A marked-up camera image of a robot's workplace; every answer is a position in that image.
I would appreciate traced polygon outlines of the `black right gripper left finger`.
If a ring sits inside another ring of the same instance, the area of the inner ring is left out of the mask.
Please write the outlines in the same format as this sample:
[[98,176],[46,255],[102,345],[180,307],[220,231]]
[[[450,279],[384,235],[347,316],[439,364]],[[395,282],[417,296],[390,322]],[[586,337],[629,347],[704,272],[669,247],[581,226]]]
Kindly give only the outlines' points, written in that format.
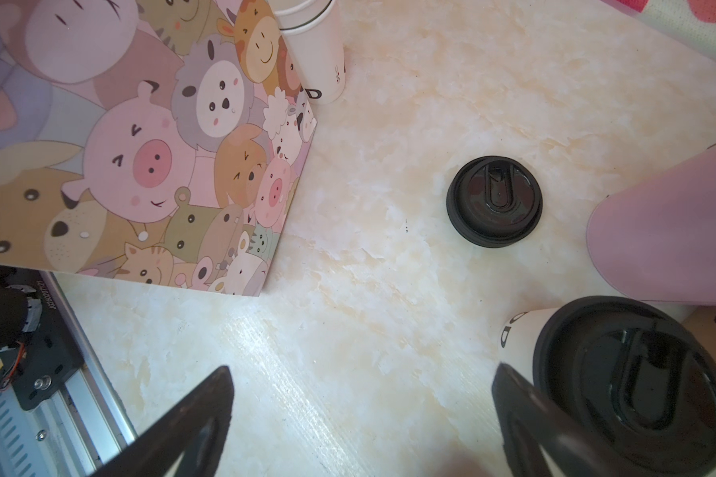
[[216,474],[232,421],[235,387],[221,366],[147,432],[95,471],[97,476]]

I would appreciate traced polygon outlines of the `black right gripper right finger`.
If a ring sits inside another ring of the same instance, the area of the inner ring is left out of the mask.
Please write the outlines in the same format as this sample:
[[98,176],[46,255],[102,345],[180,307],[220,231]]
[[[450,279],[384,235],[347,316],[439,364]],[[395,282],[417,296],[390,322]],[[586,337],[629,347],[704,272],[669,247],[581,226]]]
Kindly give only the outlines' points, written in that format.
[[501,363],[491,393],[514,476],[550,476],[550,457],[566,476],[632,475],[632,465],[582,429],[513,367]]

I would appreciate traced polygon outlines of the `white paper cup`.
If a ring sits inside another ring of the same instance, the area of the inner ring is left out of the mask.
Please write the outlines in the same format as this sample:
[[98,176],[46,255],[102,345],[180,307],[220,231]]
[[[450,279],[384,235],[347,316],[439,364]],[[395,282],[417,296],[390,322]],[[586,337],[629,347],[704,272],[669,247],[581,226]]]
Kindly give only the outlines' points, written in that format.
[[497,358],[540,387],[551,347],[565,318],[560,308],[527,311],[510,318],[498,337]]

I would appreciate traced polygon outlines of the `cartoon animal gift bag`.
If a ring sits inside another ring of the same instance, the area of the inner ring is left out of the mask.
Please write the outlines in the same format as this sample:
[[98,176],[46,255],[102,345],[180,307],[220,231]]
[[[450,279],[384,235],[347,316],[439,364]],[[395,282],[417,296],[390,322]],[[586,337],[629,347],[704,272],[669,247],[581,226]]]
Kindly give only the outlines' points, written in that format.
[[0,264],[258,295],[316,121],[266,1],[0,1]]

